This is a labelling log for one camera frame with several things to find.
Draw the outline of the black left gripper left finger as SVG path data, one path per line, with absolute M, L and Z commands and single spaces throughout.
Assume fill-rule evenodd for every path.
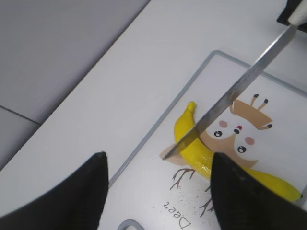
M 0 218 L 2 230 L 96 230 L 108 193 L 105 152 L 47 193 Z

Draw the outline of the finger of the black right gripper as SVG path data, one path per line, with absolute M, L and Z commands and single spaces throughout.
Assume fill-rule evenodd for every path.
M 287 26 L 287 33 L 307 32 L 307 0 L 287 0 L 277 22 Z

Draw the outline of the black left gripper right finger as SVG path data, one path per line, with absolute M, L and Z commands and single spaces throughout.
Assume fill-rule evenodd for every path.
M 305 230 L 307 212 L 277 195 L 224 153 L 215 153 L 210 179 L 223 230 Z

